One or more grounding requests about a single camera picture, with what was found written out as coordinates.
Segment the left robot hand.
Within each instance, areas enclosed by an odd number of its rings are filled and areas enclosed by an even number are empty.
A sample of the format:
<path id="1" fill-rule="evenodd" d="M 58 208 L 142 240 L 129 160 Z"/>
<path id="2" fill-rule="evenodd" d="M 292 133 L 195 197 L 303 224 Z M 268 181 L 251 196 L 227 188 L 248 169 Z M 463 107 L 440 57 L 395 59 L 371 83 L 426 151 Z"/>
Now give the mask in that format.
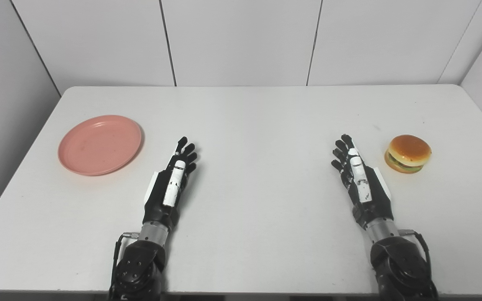
<path id="1" fill-rule="evenodd" d="M 197 164 L 196 146 L 182 137 L 171 156 L 167 167 L 153 181 L 142 224 L 161 223 L 172 230 L 179 222 L 178 204 Z"/>

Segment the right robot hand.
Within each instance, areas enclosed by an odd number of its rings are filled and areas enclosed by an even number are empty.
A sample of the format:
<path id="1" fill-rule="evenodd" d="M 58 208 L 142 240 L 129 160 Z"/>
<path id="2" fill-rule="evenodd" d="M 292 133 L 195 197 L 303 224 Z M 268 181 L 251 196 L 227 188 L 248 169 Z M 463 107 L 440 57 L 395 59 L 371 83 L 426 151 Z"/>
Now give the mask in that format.
<path id="1" fill-rule="evenodd" d="M 366 228 L 376 219 L 394 220 L 391 201 L 376 171 L 365 164 L 350 135 L 335 141 L 335 159 L 331 165 L 339 172 L 341 182 L 352 202 L 352 215 L 360 227 Z"/>

